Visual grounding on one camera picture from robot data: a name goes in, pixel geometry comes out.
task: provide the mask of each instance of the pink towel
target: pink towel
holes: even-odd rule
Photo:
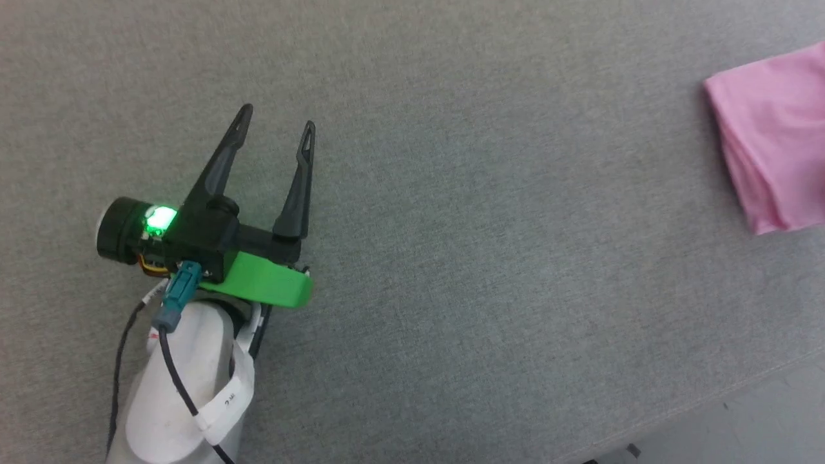
[[[825,42],[705,81],[755,234],[825,224]]]

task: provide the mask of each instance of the gray fabric surface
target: gray fabric surface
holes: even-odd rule
[[[243,220],[309,118],[318,152],[317,290],[273,319],[242,462],[583,460],[823,346],[825,235],[747,232],[700,82],[821,40],[825,3],[0,9],[0,462],[103,458],[151,281],[91,230],[182,200],[243,102]]]

